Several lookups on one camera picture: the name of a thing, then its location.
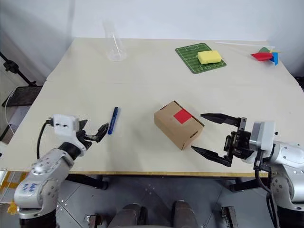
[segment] cardboard box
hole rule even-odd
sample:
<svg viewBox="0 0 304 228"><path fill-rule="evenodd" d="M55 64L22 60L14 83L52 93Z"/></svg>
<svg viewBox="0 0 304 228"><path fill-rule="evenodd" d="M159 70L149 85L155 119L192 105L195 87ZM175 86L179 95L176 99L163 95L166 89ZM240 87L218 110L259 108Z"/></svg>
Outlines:
<svg viewBox="0 0 304 228"><path fill-rule="evenodd" d="M196 139L204 127L176 101L154 113L154 123L181 150Z"/></svg>

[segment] blue paper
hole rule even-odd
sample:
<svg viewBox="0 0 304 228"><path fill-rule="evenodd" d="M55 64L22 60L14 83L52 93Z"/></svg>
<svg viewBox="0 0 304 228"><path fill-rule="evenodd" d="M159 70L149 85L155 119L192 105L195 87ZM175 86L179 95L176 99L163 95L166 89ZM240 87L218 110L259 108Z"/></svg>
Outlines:
<svg viewBox="0 0 304 228"><path fill-rule="evenodd" d="M279 53L277 52L272 52L272 58L270 61L275 63L275 66L279 63Z"/></svg>

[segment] green paper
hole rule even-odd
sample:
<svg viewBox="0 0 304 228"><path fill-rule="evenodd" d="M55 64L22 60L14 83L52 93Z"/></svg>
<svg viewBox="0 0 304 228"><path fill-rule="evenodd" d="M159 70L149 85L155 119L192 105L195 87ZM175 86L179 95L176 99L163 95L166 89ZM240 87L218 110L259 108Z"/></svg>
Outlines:
<svg viewBox="0 0 304 228"><path fill-rule="evenodd" d="M262 47L258 52L261 53L261 52L270 52L270 51L268 48Z"/></svg>
<svg viewBox="0 0 304 228"><path fill-rule="evenodd" d="M226 63L223 60L221 60L219 63L200 64L197 57L198 52L211 51L211 48L209 48L205 43L194 44L182 48L179 47L175 49L175 51L194 74L226 66Z"/></svg>

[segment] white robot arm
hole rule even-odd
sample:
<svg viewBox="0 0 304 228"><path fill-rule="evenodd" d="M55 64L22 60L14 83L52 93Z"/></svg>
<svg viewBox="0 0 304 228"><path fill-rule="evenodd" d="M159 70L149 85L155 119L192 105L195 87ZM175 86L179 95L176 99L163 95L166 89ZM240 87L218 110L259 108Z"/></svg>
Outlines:
<svg viewBox="0 0 304 228"><path fill-rule="evenodd" d="M203 148L192 148L205 158L228 167L232 164L233 156L253 163L257 181L269 193L267 197L272 195L276 202L280 227L304 228L304 150L300 145L274 141L277 134L274 122L255 122L252 132L246 132L247 119L244 117L234 118L224 114L201 116L238 129L226 137L224 150L227 155L224 157ZM269 173L269 186L262 183L260 171ZM272 220L276 226L276 215L272 215Z"/></svg>
<svg viewBox="0 0 304 228"><path fill-rule="evenodd" d="M16 188L14 200L18 206L23 228L56 227L56 205L60 184L68 176L78 156L83 156L92 145L102 140L109 124L101 126L96 135L83 130L87 120L79 121L71 115L56 114L47 123L54 126L62 139L58 149L52 149L32 164L31 171Z"/></svg>

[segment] white table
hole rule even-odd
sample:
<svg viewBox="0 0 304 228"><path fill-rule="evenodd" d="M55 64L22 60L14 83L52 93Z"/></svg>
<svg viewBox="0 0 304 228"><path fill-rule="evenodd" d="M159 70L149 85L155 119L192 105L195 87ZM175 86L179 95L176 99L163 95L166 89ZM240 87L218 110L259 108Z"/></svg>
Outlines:
<svg viewBox="0 0 304 228"><path fill-rule="evenodd" d="M154 124L153 114L172 100L195 116L225 113L255 120L275 120L276 140L304 144L304 94L283 64L258 62L250 53L257 47L220 45L206 41L223 56L226 67L192 74L175 48L193 40L128 39L128 59L110 62L104 40L76 38L21 123L0 159L0 167L28 171L36 159L36 142L43 122L55 113L88 119L87 133L109 122L121 108L113 135L94 143L76 160L71 173L159 174L196 176L252 176L253 165L234 158L231 168L211 162L190 147L180 151ZM200 119L202 134L193 145L224 155L229 125ZM60 141L47 127L40 152Z"/></svg>

